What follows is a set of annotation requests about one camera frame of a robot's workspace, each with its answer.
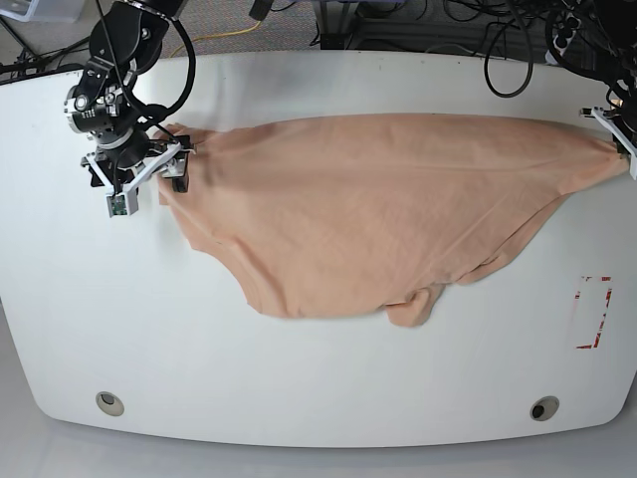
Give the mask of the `peach T-shirt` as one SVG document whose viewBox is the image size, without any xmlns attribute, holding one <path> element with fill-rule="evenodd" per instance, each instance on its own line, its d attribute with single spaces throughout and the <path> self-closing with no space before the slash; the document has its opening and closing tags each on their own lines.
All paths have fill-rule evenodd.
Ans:
<svg viewBox="0 0 637 478">
<path fill-rule="evenodd" d="M 385 310 L 423 324 L 450 284 L 504 268 L 616 146 L 548 122 L 392 114 L 191 129 L 189 186 L 158 183 L 190 246 L 279 318 Z"/>
</svg>

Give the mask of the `clear plastic storage box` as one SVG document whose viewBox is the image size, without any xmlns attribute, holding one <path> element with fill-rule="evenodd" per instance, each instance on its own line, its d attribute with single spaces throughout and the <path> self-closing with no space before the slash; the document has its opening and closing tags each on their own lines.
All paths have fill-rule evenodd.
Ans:
<svg viewBox="0 0 637 478">
<path fill-rule="evenodd" d="M 36 21 L 38 3 L 38 0 L 0 0 L 0 14 L 23 23 Z"/>
</svg>

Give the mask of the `red tape rectangle marking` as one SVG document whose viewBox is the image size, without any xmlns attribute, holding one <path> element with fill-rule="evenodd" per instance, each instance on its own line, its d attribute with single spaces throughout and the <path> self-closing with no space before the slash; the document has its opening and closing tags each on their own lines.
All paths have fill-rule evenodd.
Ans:
<svg viewBox="0 0 637 478">
<path fill-rule="evenodd" d="M 569 343 L 576 350 L 599 346 L 613 294 L 611 276 L 582 276 L 574 295 Z"/>
</svg>

